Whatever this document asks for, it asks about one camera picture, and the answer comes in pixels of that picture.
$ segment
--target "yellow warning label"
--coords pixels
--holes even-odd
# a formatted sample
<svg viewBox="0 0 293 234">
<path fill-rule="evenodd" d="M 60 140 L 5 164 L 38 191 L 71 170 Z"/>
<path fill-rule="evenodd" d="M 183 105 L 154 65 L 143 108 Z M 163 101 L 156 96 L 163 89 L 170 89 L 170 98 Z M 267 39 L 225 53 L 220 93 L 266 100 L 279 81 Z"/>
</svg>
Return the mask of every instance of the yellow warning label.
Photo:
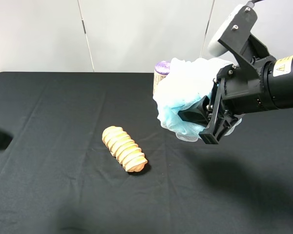
<svg viewBox="0 0 293 234">
<path fill-rule="evenodd" d="M 273 76 L 281 76 L 285 75 L 291 72 L 291 65 L 292 65 L 293 55 L 279 59 L 277 62 L 275 62 L 275 65 L 273 67 Z"/>
</svg>

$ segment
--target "robotic arm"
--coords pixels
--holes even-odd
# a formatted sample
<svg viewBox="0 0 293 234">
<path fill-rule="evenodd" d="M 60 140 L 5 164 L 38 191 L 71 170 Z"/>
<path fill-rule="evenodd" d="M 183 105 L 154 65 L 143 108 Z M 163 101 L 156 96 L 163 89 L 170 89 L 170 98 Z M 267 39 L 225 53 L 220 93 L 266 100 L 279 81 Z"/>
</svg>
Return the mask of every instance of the robotic arm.
<svg viewBox="0 0 293 234">
<path fill-rule="evenodd" d="M 293 108 L 293 56 L 276 60 L 251 34 L 254 2 L 237 6 L 209 45 L 216 57 L 230 51 L 238 65 L 219 70 L 210 98 L 178 113 L 206 127 L 199 134 L 206 144 L 218 144 L 244 114 Z"/>
</svg>

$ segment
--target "white wall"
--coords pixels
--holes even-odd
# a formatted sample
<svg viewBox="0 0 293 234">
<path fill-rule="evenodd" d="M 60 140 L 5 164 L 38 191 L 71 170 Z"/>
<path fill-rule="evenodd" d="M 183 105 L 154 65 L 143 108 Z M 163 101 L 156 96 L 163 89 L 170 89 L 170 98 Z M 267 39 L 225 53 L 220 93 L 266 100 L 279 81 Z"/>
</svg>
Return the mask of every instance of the white wall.
<svg viewBox="0 0 293 234">
<path fill-rule="evenodd" d="M 0 0 L 2 71 L 93 71 L 77 0 Z"/>
<path fill-rule="evenodd" d="M 153 72 L 200 56 L 212 0 L 80 0 L 97 72 Z"/>
<path fill-rule="evenodd" d="M 216 0 L 207 41 L 209 42 L 222 22 L 230 12 L 240 3 L 245 4 L 247 0 Z M 270 54 L 277 59 L 293 55 L 293 0 L 265 0 L 255 4 L 254 10 L 258 20 L 252 33 L 265 45 Z M 203 57 L 209 59 L 212 56 L 207 50 L 208 43 L 204 46 Z M 234 61 L 230 53 L 220 58 Z"/>
</svg>

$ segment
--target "black table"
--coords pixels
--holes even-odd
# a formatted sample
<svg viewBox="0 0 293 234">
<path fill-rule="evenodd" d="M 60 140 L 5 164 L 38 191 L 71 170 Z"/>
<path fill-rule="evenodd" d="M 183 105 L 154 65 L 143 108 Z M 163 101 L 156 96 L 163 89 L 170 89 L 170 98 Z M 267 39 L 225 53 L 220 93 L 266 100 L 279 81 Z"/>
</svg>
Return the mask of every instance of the black table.
<svg viewBox="0 0 293 234">
<path fill-rule="evenodd" d="M 162 129 L 152 74 L 0 73 L 0 234 L 293 234 L 293 109 L 246 115 L 220 145 Z M 126 173 L 121 126 L 149 160 Z"/>
</svg>

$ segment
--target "screw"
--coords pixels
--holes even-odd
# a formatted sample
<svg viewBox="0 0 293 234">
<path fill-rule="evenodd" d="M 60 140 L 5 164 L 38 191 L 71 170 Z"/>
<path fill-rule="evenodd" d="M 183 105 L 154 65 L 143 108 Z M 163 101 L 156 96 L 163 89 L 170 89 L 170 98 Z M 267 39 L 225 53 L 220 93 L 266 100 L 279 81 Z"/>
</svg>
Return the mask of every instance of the screw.
<svg viewBox="0 0 293 234">
<path fill-rule="evenodd" d="M 232 30 L 235 31 L 235 30 L 238 30 L 238 28 L 239 28 L 238 25 L 234 25 L 234 26 L 232 27 Z"/>
</svg>

